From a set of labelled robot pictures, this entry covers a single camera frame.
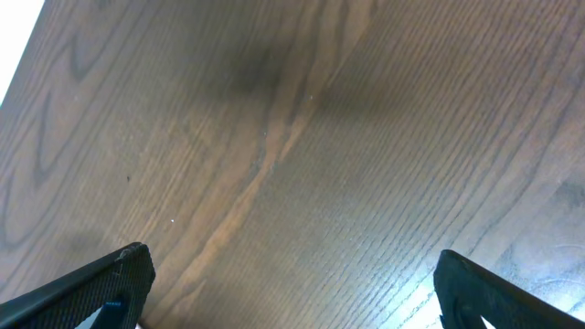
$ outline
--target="dark wood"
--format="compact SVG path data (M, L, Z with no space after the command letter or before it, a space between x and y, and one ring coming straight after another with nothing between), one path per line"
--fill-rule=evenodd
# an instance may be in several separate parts
M585 319L585 5L48 0L0 301L132 241L156 328L438 327L455 249Z

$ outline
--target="white surface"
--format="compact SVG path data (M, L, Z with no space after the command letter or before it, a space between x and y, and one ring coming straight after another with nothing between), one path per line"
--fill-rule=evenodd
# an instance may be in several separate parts
M27 46L43 0L0 0L0 105Z

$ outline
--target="black object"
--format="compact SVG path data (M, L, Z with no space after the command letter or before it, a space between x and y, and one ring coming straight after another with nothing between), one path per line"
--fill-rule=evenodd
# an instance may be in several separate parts
M75 328L100 308L91 328L134 328L153 281L148 247L134 242L1 304L0 328Z
M466 259L444 250L434 272L445 329L585 328L585 324Z

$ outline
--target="wooden surface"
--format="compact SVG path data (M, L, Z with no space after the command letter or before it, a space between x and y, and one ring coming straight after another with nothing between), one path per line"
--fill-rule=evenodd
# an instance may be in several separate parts
M585 4L47 0L0 301L132 242L153 328L438 327L455 249L585 319Z

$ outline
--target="wooden table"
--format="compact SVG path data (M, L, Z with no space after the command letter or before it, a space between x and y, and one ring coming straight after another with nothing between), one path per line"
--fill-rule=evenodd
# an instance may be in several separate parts
M585 4L47 0L0 300L124 244L153 328L438 327L454 249L585 319Z

